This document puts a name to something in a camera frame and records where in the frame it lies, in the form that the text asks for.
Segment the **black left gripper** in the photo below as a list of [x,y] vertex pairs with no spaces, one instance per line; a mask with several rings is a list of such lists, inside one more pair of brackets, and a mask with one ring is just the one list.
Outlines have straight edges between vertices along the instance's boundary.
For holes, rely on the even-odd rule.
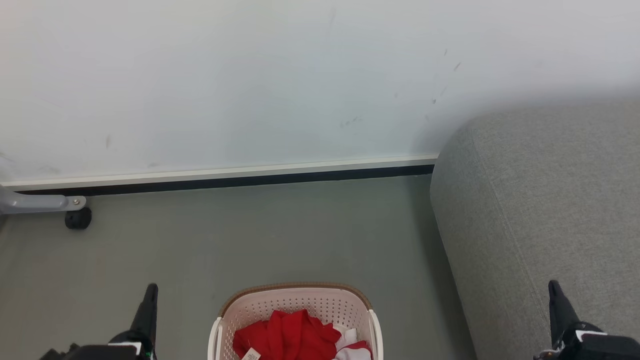
[[147,285],[130,330],[121,332],[105,344],[78,345],[66,351],[51,348],[41,360],[155,360],[159,288]]

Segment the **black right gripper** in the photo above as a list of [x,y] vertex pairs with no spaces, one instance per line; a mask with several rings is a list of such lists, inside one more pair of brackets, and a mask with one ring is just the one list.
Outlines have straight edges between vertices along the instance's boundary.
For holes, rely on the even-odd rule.
[[588,322],[580,322],[557,280],[548,283],[550,350],[533,360],[638,360],[640,344],[631,337],[611,335]]

